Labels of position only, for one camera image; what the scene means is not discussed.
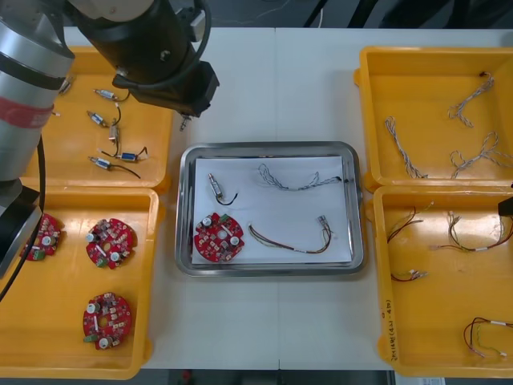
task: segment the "capacitor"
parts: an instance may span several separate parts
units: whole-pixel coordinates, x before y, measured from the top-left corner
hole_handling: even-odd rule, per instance
[[[117,261],[119,261],[119,259],[120,259],[120,258],[121,258],[121,257],[120,257],[120,255],[119,255],[119,253],[116,253],[116,252],[111,253],[111,261],[113,261],[113,262],[117,262]]]
[[[86,241],[87,241],[87,243],[99,242],[100,237],[97,233],[87,233]]]
[[[98,341],[98,346],[100,349],[107,349],[112,346],[112,337],[103,337]]]
[[[43,246],[53,246],[55,245],[56,239],[55,237],[48,237],[47,235],[42,238],[41,243]]]
[[[208,179],[210,180],[210,187],[212,187],[212,191],[217,199],[223,199],[223,192],[217,183],[216,178],[212,174],[208,174]]]
[[[104,118],[102,118],[100,115],[98,115],[95,112],[87,111],[87,115],[91,118],[93,122],[98,124],[99,126],[102,126],[104,128],[109,128],[109,124],[105,121]]]
[[[100,309],[99,303],[94,302],[94,303],[90,303],[89,305],[87,305],[86,312],[88,314],[94,314],[94,313],[98,312],[99,309]]]
[[[205,227],[209,227],[212,224],[212,219],[210,217],[205,217],[201,221],[201,224]]]

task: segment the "yellow plastic tray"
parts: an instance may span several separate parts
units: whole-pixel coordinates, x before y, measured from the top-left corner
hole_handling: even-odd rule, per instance
[[[111,82],[115,75],[112,66],[92,47],[72,47],[76,59],[71,68],[75,75],[71,89],[55,101],[61,116],[52,116],[42,130],[46,157],[46,184],[51,186],[117,186],[165,189],[169,140],[172,130],[172,111],[137,102],[131,97],[120,104],[119,124],[121,148],[139,152],[144,146],[149,159],[137,164],[122,162],[97,152],[97,148],[114,153],[108,140],[108,128],[91,121],[86,111],[99,113],[108,123],[117,118],[114,102],[103,99],[93,88],[113,91],[121,99],[127,91],[116,89]],[[137,172],[142,179],[122,171],[105,171],[91,163],[88,156],[99,156],[122,164]],[[34,155],[22,178],[24,184],[38,185],[38,160]]]
[[[27,261],[0,303],[0,377],[129,379],[151,354],[147,342],[159,198],[148,188],[50,187],[45,212],[63,224],[53,256]],[[137,246],[115,270],[96,267],[85,236],[100,219],[126,221]],[[0,280],[4,287],[18,259]],[[107,351],[83,342],[82,316],[95,295],[112,291],[134,314],[132,331]]]
[[[473,158],[487,134],[495,131],[496,150],[513,154],[513,49],[367,47],[360,65],[354,80],[360,87],[369,190],[380,185],[511,185],[513,168],[485,159],[452,180],[450,153],[459,150],[466,159]],[[482,71],[495,77],[495,85],[465,107],[463,114],[475,126],[468,128],[449,119],[447,109],[484,83]],[[395,117],[399,142],[429,179],[411,179],[406,173],[385,127],[388,116]]]
[[[448,242],[448,212],[462,216],[460,241],[482,247],[499,236],[497,204],[513,192],[500,188],[381,187],[373,210],[378,263],[382,336],[381,357],[408,376],[513,377],[513,330],[489,326],[483,343],[508,353],[481,358],[471,352],[463,329],[474,317],[513,321],[513,240],[477,253],[432,250]],[[413,207],[425,208],[415,219],[424,222],[404,228],[389,244],[387,234]],[[390,273],[411,269],[429,275],[412,282],[393,282]]]

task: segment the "black cable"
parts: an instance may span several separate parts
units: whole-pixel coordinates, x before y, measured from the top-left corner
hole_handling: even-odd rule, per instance
[[[235,194],[235,196],[233,197],[233,199],[229,202],[229,203],[223,203],[220,201],[219,197],[216,197],[216,201],[217,203],[219,203],[220,205],[223,205],[223,206],[229,206],[233,203],[233,201],[239,196],[239,193]]]
[[[171,78],[167,78],[164,80],[160,80],[156,83],[150,84],[141,84],[137,82],[133,82],[124,78],[121,75],[116,75],[112,84],[117,88],[135,88],[136,90],[161,90],[163,88],[170,87],[174,84],[177,84],[180,80],[185,78],[196,66],[199,64],[201,56],[203,55],[205,48],[207,47],[208,39],[210,39],[210,30],[212,29],[212,13],[210,11],[210,7],[206,3],[205,0],[197,0],[199,4],[201,4],[203,11],[205,13],[205,31],[203,34],[203,38],[201,39],[200,47],[198,51],[189,62],[189,64],[178,74],[172,76]]]
[[[139,176],[139,174],[135,171],[132,171],[130,170],[129,168],[125,167],[125,166],[122,166],[121,164],[111,164],[111,167],[119,167],[119,168],[122,168],[123,170],[125,171],[128,171],[130,174],[133,174],[135,176],[137,176],[139,179],[141,179],[141,177]]]
[[[46,168],[45,168],[45,150],[42,146],[42,136],[39,138],[38,143],[38,163],[39,163],[39,208],[41,209],[41,213],[44,212],[45,209],[45,195],[46,195]],[[29,256],[32,247],[34,246],[35,240],[38,237],[39,226],[41,225],[41,219],[39,218],[38,224],[35,226],[32,235],[30,235],[29,241],[26,244],[25,251],[23,252],[22,258],[19,260],[16,269],[12,273],[9,278],[9,281],[4,286],[2,292],[0,293],[0,302],[4,299],[10,287],[13,285],[14,280],[18,276],[20,270],[23,267],[23,264],[26,261],[26,258]]]
[[[118,119],[113,123],[113,125],[119,124],[119,122],[121,121],[121,108],[119,108],[119,106],[115,107],[118,109]]]
[[[125,97],[125,99],[118,100],[118,103],[124,102],[125,100],[127,100],[130,97],[130,95],[131,95],[131,92],[130,92],[130,90],[128,90],[128,93],[127,93],[127,96]]]
[[[313,8],[312,13],[310,16],[306,19],[305,24],[303,25],[303,28],[310,28],[313,21],[317,18],[317,16],[321,13],[322,8],[326,5],[328,0],[319,0],[317,5]]]

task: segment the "blue component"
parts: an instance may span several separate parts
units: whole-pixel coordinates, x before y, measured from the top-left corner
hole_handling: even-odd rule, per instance
[[[135,162],[137,160],[137,155],[131,152],[123,152],[120,159],[127,162]]]

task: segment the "red stripe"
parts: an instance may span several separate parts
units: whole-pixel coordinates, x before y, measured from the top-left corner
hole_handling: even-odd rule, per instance
[[[51,116],[54,106],[37,108],[0,97],[0,120],[20,128],[41,128]]]

